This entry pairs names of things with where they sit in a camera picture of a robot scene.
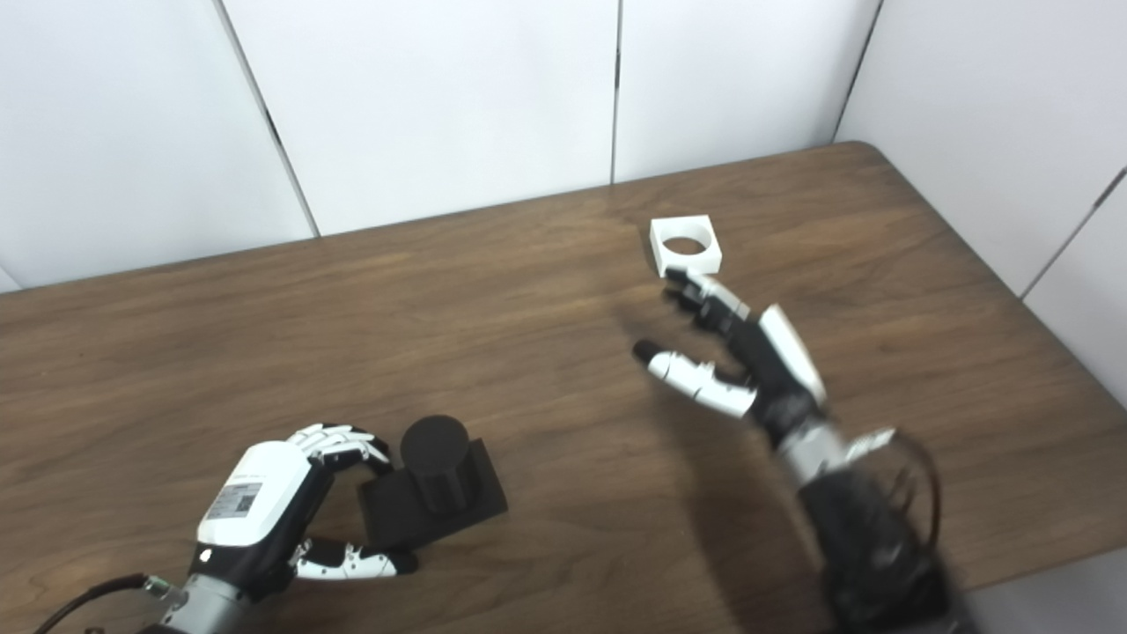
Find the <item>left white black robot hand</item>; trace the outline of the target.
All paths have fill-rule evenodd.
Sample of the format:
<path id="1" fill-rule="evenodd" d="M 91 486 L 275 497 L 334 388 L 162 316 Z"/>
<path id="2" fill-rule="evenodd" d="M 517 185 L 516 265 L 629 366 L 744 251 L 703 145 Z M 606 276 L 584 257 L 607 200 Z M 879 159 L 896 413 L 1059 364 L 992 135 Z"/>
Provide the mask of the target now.
<path id="1" fill-rule="evenodd" d="M 196 532 L 190 577 L 232 586 L 245 601 L 282 593 L 295 579 L 341 581 L 409 575 L 410 551 L 379 551 L 307 533 L 335 474 L 394 472 L 391 450 L 350 425 L 316 423 L 286 440 L 256 443 L 210 504 Z"/>

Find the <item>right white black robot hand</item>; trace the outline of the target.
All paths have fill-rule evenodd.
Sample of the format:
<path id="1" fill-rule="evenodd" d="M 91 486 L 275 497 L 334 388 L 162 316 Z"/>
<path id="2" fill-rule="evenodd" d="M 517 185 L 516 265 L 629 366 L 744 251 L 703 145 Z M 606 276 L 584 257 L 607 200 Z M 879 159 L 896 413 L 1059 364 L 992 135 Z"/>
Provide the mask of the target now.
<path id="1" fill-rule="evenodd" d="M 820 374 L 781 306 L 754 313 L 716 278 L 693 269 L 667 268 L 665 279 L 665 296 L 691 314 L 693 328 L 719 337 L 743 372 L 730 376 L 715 364 L 640 340 L 632 352 L 644 369 L 703 407 L 757 425 L 774 449 L 824 420 Z"/>

